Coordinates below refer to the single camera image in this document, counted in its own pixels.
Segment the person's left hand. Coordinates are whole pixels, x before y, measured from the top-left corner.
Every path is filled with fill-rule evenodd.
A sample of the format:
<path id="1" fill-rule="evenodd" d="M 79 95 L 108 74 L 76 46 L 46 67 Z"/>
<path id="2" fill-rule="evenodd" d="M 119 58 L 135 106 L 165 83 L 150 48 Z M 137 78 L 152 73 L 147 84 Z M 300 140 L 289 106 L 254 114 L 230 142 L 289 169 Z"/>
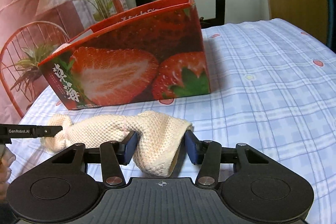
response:
<path id="1" fill-rule="evenodd" d="M 16 156 L 7 148 L 3 152 L 1 158 L 1 173 L 0 173 L 0 199 L 1 203 L 6 200 L 7 189 L 9 187 L 9 178 L 11 176 L 11 165 L 15 162 Z"/>

